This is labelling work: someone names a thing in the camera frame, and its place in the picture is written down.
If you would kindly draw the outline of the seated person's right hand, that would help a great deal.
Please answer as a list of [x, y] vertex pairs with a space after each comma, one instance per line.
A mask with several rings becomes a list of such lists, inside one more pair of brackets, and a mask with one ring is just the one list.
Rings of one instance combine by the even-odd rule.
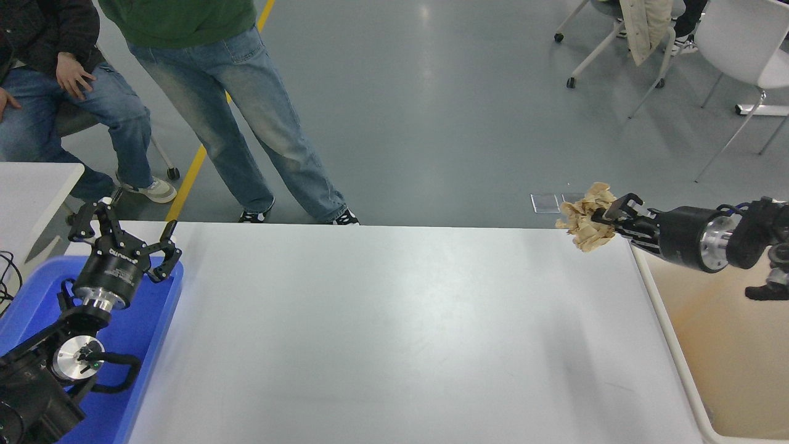
[[19, 101], [5, 88], [0, 88], [0, 119], [3, 121], [7, 109], [22, 109]]

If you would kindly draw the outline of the seated person's left hand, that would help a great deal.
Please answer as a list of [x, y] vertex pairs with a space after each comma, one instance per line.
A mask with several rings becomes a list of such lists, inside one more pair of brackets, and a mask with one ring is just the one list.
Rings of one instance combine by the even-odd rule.
[[97, 78], [88, 73], [70, 52], [57, 53], [57, 64], [55, 69], [57, 84], [75, 99], [85, 101], [85, 93], [92, 92], [91, 82]]

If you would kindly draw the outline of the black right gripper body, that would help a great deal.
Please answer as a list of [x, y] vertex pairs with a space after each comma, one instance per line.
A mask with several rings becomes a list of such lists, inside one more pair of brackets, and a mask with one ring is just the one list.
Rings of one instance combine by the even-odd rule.
[[693, 206], [679, 206], [656, 215], [659, 256], [670, 263], [683, 265], [706, 273], [717, 273], [705, 264], [701, 253], [701, 238], [708, 224], [718, 218], [718, 210]]

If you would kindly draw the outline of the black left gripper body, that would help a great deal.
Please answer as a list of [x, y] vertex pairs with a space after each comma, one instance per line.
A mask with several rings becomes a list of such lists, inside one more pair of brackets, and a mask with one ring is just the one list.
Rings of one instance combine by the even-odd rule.
[[73, 295], [85, 306], [130, 307], [142, 276], [150, 268], [150, 260], [142, 258], [146, 246], [93, 244], [73, 284]]

